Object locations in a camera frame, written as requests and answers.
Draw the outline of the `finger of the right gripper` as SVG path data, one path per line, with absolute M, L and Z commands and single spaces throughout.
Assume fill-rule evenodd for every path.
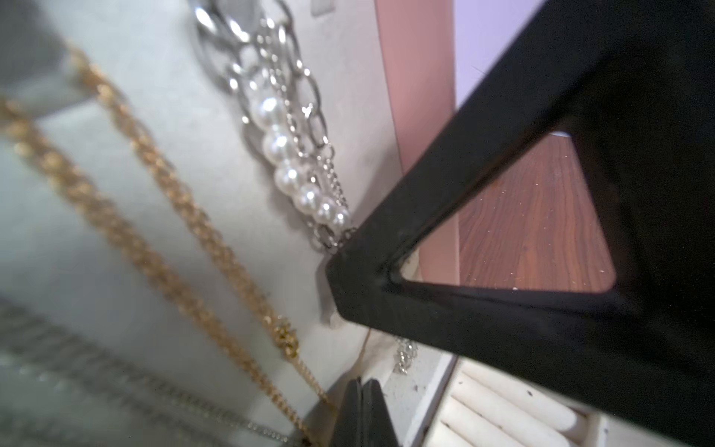
M 575 144 L 610 290 L 400 277 L 423 238 L 550 130 Z M 326 276 L 347 320 L 713 445 L 713 3 L 545 3 Z

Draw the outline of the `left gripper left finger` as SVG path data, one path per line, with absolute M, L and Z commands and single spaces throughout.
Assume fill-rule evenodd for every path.
M 360 378 L 350 380 L 331 435 L 331 447 L 360 447 L 362 411 L 362 382 Z

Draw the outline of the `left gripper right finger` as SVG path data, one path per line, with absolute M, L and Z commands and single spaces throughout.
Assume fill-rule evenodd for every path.
M 362 388 L 362 445 L 398 447 L 398 439 L 389 415 L 385 395 L 377 380 Z

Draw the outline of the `pink jewelry box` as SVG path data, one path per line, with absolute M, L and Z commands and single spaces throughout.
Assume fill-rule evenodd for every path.
M 1 5 L 1 443 L 325 443 L 443 355 L 344 321 L 330 249 L 400 177 L 371 1 Z

